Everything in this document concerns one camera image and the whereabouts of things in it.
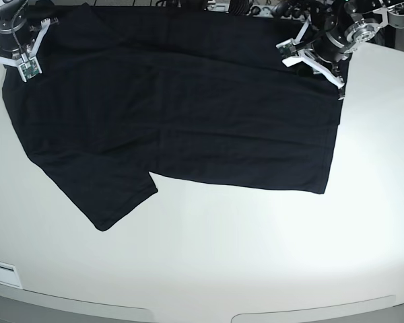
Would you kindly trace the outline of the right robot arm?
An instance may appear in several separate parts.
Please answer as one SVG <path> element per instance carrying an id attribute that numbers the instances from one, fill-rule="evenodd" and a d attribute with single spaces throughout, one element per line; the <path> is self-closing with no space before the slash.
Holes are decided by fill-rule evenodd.
<path id="1" fill-rule="evenodd" d="M 0 56 L 18 59 L 32 40 L 26 17 L 28 1 L 0 1 Z"/>

